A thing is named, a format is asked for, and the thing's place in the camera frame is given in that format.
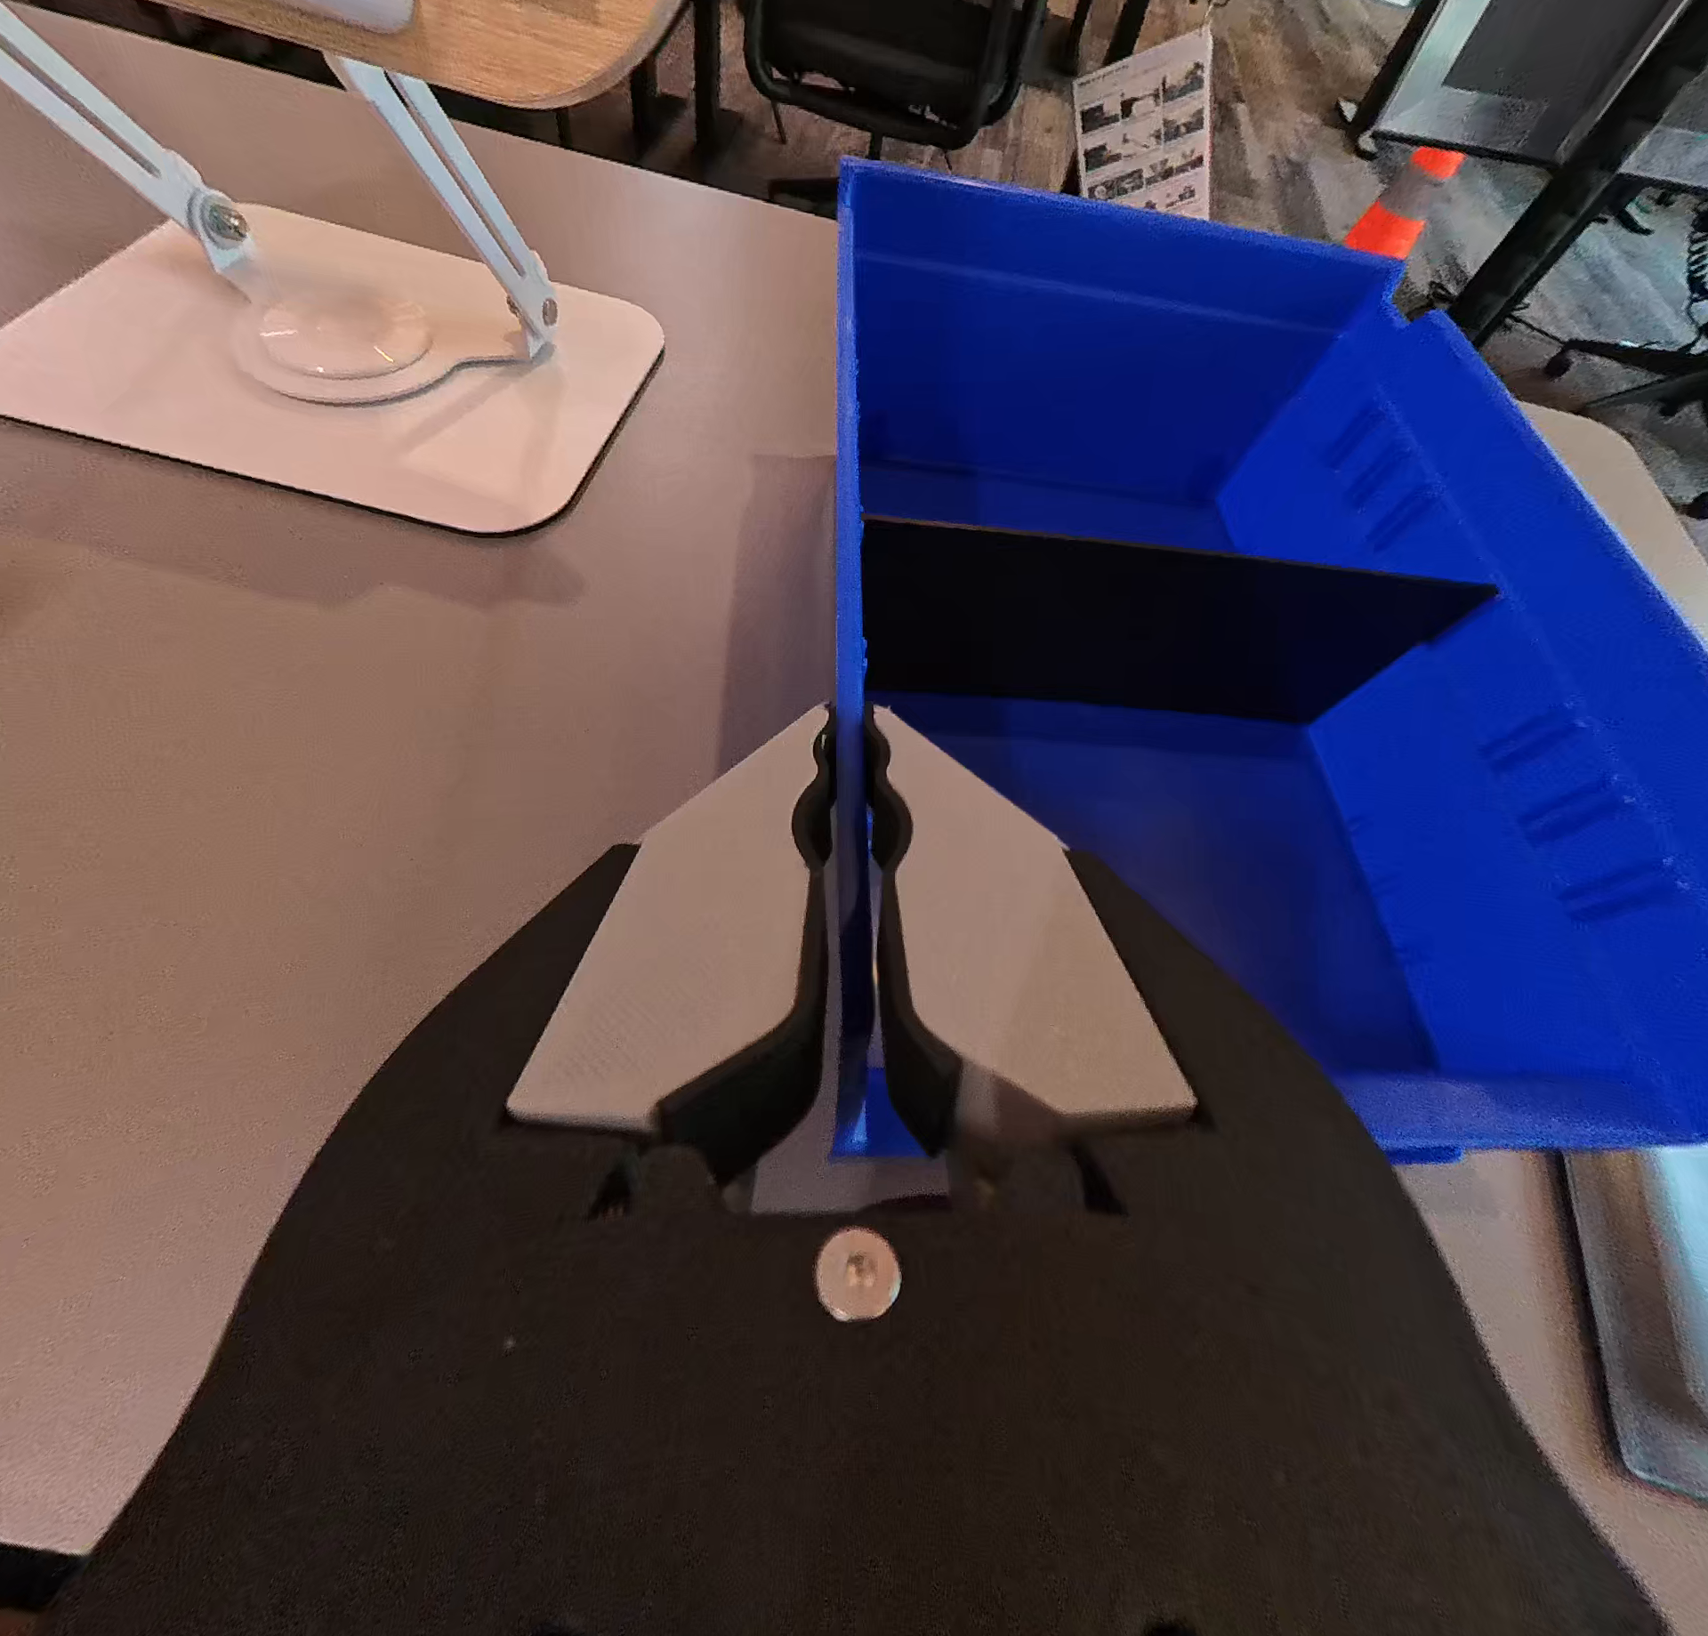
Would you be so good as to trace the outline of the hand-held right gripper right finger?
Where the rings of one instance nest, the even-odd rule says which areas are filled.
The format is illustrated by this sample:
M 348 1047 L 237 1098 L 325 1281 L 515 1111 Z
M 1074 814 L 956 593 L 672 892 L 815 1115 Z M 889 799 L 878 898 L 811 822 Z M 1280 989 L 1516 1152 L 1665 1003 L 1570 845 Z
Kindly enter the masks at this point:
M 1194 1117 L 1051 829 L 889 707 L 868 711 L 868 799 L 887 1089 L 927 1155 L 1002 1174 L 1022 1153 Z

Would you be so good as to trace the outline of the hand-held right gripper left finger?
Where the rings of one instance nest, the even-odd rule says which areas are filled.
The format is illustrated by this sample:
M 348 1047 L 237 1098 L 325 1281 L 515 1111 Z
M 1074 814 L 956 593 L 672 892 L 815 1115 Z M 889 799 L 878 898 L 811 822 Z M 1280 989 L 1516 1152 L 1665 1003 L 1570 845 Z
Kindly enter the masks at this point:
M 815 707 L 655 824 L 508 1115 L 687 1148 L 723 1184 L 754 1171 L 820 1092 L 834 806 Z

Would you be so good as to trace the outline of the blue plastic bin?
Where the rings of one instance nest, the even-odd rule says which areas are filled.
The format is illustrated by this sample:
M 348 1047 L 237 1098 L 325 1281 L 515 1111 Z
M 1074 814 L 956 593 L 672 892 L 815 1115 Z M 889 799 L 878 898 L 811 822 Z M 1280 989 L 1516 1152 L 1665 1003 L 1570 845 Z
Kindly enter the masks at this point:
M 897 694 L 1257 997 L 1394 1155 L 1705 1140 L 1705 644 L 1398 267 L 851 162 L 866 517 L 1484 581 L 1320 721 Z M 851 743 L 866 707 L 843 711 Z

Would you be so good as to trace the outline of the black bin divider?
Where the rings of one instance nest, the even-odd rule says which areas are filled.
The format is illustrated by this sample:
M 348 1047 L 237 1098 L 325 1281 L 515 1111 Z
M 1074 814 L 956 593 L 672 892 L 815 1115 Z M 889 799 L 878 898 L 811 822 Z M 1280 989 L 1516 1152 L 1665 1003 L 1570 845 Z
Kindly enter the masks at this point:
M 1301 728 L 1493 583 L 870 515 L 839 560 L 843 711 L 937 694 Z

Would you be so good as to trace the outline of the white wooden document stand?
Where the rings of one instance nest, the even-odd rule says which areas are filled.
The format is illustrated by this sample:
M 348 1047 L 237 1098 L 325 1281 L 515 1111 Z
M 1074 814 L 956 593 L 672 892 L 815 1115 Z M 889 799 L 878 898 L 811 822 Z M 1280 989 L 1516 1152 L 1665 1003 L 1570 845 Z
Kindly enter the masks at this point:
M 6 7 L 5 88 L 161 223 L 5 328 L 5 417 L 470 536 L 563 515 L 666 334 L 550 278 L 437 91 L 582 105 L 685 0 L 151 2 L 321 53 L 464 248 L 235 200 Z

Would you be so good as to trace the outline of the grey flat tray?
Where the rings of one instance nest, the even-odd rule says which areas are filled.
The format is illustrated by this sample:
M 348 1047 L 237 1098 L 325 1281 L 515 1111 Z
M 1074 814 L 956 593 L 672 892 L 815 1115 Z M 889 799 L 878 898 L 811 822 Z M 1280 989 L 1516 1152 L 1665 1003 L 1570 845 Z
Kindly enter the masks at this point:
M 1564 1159 L 1608 1411 L 1640 1479 L 1707 1502 L 1707 1148 Z

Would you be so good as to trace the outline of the orange traffic cone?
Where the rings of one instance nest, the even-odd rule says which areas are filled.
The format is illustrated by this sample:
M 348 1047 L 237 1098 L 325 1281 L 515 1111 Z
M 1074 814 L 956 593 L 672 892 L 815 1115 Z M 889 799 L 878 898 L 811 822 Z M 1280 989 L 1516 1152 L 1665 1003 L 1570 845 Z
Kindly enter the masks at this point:
M 1406 261 L 1417 250 L 1444 189 L 1467 164 L 1465 152 L 1421 147 L 1379 192 L 1343 240 L 1350 252 Z

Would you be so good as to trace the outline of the printed picture sheet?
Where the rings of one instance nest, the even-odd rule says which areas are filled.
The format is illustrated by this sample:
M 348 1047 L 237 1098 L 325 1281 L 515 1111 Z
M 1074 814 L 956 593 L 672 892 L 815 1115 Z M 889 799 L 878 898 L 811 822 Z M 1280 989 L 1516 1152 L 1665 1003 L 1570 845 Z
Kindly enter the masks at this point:
M 1207 219 L 1211 82 L 1209 27 L 1076 78 L 1070 189 L 1085 200 Z

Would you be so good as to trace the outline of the black office chair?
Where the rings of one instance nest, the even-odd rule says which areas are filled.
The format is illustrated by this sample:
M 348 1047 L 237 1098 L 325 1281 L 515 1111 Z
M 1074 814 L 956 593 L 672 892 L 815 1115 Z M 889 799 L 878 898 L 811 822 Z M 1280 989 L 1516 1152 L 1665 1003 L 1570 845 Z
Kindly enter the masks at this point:
M 1591 358 L 1632 370 L 1642 383 L 1606 393 L 1583 404 L 1583 414 L 1602 414 L 1627 406 L 1652 406 L 1674 416 L 1686 406 L 1707 414 L 1707 198 L 1697 198 L 1684 246 L 1686 314 L 1693 328 L 1690 343 L 1655 347 L 1604 339 L 1568 339 L 1549 358 L 1543 375 L 1564 377 L 1575 360 Z
M 1049 0 L 740 0 L 754 88 L 866 133 L 958 152 L 1015 107 Z

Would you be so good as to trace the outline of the black metal rack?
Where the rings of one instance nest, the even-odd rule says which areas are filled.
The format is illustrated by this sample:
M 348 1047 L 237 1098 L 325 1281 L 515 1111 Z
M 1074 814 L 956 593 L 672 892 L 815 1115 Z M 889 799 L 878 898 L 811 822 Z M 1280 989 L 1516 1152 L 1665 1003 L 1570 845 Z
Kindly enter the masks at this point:
M 1451 305 L 1482 345 L 1600 215 L 1707 191 L 1707 0 L 1421 0 L 1362 101 L 1362 152 L 1436 147 L 1545 173 Z

